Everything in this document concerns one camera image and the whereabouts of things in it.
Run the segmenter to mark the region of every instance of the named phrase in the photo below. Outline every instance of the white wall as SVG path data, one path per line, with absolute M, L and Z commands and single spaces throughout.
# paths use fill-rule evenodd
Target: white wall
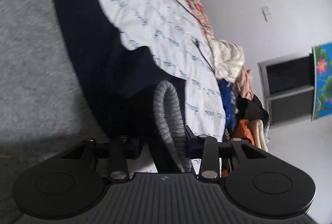
M 201 1 L 215 36 L 243 46 L 245 65 L 253 70 L 253 88 L 261 100 L 258 62 L 332 41 L 332 0 Z M 270 8 L 270 22 L 264 20 L 263 6 Z M 273 129 L 271 138 L 269 147 L 273 154 L 314 178 L 317 196 L 310 214 L 321 224 L 331 224 L 332 213 L 328 209 L 332 209 L 332 117 Z

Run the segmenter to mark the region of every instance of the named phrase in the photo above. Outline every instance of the blue floral poster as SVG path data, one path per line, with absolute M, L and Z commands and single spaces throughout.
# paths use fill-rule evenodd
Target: blue floral poster
M 315 100 L 313 120 L 332 113 L 332 43 L 313 48 Z

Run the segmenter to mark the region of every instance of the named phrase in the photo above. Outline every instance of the pink flower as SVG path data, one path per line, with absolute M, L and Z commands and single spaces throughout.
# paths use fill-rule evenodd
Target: pink flower
M 320 59 L 317 63 L 317 71 L 319 74 L 326 73 L 327 71 L 327 64 L 325 59 Z

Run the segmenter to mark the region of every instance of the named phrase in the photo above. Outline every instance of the ribbed black surface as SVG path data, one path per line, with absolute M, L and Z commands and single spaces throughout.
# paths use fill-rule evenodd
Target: ribbed black surface
M 307 215 L 273 220 L 242 212 L 218 185 L 201 183 L 192 174 L 137 174 L 127 184 L 113 185 L 94 208 L 63 220 L 24 215 L 17 224 L 310 224 Z

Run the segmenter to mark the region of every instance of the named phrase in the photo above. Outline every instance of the black garment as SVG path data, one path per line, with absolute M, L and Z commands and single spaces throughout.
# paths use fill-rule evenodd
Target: black garment
M 152 100 L 160 81 L 171 82 L 185 123 L 185 80 L 156 66 L 148 47 L 125 49 L 98 0 L 54 0 L 54 5 L 69 58 L 100 127 L 109 137 L 146 138 L 158 171 L 172 171 L 156 134 Z
M 237 108 L 239 113 L 237 114 L 237 119 L 248 119 L 248 120 L 257 120 L 260 119 L 263 121 L 264 127 L 269 123 L 269 114 L 263 109 L 262 103 L 259 98 L 254 95 L 253 100 L 242 98 L 240 95 L 237 99 Z

